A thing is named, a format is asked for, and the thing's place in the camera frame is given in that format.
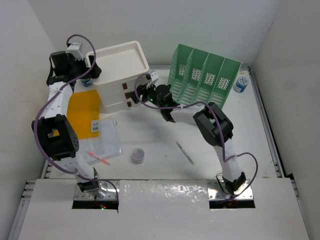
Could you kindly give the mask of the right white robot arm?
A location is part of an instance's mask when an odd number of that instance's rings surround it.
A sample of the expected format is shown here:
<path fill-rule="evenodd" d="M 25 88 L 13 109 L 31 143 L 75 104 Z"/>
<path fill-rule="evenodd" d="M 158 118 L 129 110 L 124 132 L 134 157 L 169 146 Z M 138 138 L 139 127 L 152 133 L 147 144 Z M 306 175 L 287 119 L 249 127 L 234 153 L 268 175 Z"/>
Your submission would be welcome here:
<path fill-rule="evenodd" d="M 204 140 L 211 145 L 222 168 L 222 179 L 226 191 L 233 195 L 246 181 L 245 173 L 241 170 L 233 149 L 234 126 L 223 111 L 214 102 L 207 103 L 203 109 L 183 106 L 175 102 L 170 92 L 170 85 L 159 86 L 146 84 L 138 85 L 125 94 L 135 104 L 150 102 L 154 109 L 160 110 L 167 122 L 195 124 Z"/>

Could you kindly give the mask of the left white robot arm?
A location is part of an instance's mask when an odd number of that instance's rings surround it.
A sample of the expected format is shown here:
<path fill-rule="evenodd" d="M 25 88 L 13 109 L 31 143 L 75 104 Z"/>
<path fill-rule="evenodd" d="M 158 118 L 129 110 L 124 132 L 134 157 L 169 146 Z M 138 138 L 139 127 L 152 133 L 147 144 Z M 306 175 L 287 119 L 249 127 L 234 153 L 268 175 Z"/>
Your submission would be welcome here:
<path fill-rule="evenodd" d="M 98 180 L 96 169 L 78 153 L 79 139 L 67 119 L 69 101 L 78 79 L 97 79 L 102 70 L 89 57 L 87 67 L 81 53 L 56 51 L 50 54 L 50 72 L 46 81 L 49 87 L 47 103 L 41 108 L 31 127 L 35 141 L 45 158 L 58 170 L 74 175 L 81 192 L 93 198 L 103 198 L 107 191 Z"/>

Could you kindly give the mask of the white drawer cabinet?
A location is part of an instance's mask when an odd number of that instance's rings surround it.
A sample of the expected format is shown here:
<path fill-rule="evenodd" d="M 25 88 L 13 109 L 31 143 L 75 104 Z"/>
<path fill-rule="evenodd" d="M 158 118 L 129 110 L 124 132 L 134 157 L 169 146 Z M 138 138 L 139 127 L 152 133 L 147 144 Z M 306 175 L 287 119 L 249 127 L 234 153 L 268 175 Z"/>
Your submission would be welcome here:
<path fill-rule="evenodd" d="M 96 52 L 96 63 L 102 73 L 93 81 L 101 104 L 107 114 L 113 114 L 131 107 L 126 93 L 134 91 L 135 81 L 150 70 L 143 49 L 138 41 L 130 41 L 101 48 Z M 127 84 L 127 91 L 122 84 Z"/>

